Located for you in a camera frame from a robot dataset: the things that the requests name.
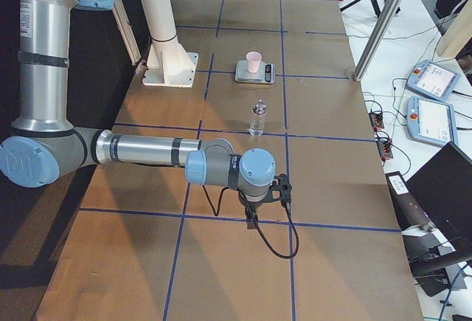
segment white table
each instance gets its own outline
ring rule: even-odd
[[[351,1],[353,0],[341,1],[340,7],[345,6]],[[378,3],[382,8],[384,0],[378,0]],[[434,27],[434,22],[431,20],[421,0],[402,0],[400,8],[401,11],[392,19],[384,38],[408,37]],[[367,36],[370,35],[377,21],[370,0],[363,0],[345,10],[343,12],[343,20],[347,34],[351,35],[350,46],[354,61],[357,63],[367,44]],[[381,104],[384,111],[396,113],[392,107],[395,98],[396,107],[400,108],[400,111],[405,114],[408,98],[417,94],[404,90],[405,80],[396,80],[394,97],[392,80],[397,77],[408,77],[413,66],[420,60],[432,59],[434,61],[443,61],[447,59],[433,54],[439,39],[440,33],[435,27],[407,39],[383,40],[361,81],[365,100],[375,100]],[[441,64],[462,73],[454,59],[444,61]],[[455,90],[472,95],[472,87],[465,76],[461,78]],[[452,94],[447,102],[452,104],[455,110],[472,116],[471,101],[472,99]],[[367,102],[366,105],[368,110],[370,110],[371,106],[374,111],[378,109],[378,106],[374,103]],[[386,161],[383,167],[384,172],[400,171],[405,173],[404,178],[407,180],[430,160],[440,148],[411,140],[406,126],[396,123],[394,127],[395,116],[393,114],[385,114],[383,118],[386,126],[385,132],[393,137],[393,144],[405,151],[411,160],[411,167],[409,168],[409,161],[405,155],[398,149],[393,148],[394,159]],[[398,116],[398,119],[405,123],[401,116]],[[458,114],[456,114],[456,122],[459,127],[472,127],[472,120],[468,120]],[[458,131],[458,136],[459,147],[472,157],[472,131]],[[435,232],[435,235],[439,237],[440,242],[444,241],[444,237],[440,232]],[[466,272],[472,274],[470,268],[467,268]],[[465,281],[468,289],[453,292],[450,299],[453,305],[446,309],[443,319],[452,320],[452,314],[472,317],[472,278],[465,278]],[[427,320],[437,320],[442,307],[439,300],[445,299],[447,291],[442,291],[435,297],[428,297],[418,286],[417,293],[425,318]]]

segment cup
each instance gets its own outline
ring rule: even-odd
[[[258,52],[249,52],[246,54],[246,60],[248,62],[248,72],[255,73],[259,71],[260,61],[263,56]]]

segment label sticker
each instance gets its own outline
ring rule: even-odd
[[[32,4],[27,2],[20,3],[20,36],[31,38],[31,12]]]
[[[399,176],[390,176],[389,180],[390,183],[392,183],[393,189],[398,195],[408,193],[408,188],[406,188],[405,184]]]

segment bottle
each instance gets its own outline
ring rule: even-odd
[[[267,105],[264,103],[264,99],[260,98],[253,106],[252,106],[252,121],[251,125],[249,126],[249,133],[253,137],[260,137],[264,132],[264,123],[266,121],[266,112],[267,112]]]

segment light blue cap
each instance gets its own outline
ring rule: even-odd
[[[249,184],[264,187],[274,180],[275,159],[267,150],[254,148],[244,153],[239,161],[239,168]]]
[[[55,157],[42,144],[25,137],[3,141],[0,170],[10,181],[23,187],[40,187],[59,177]]]
[[[205,184],[207,156],[201,150],[190,151],[185,160],[185,179],[190,183]]]
[[[75,8],[88,11],[109,11],[113,9],[114,2],[115,0],[79,0]]]

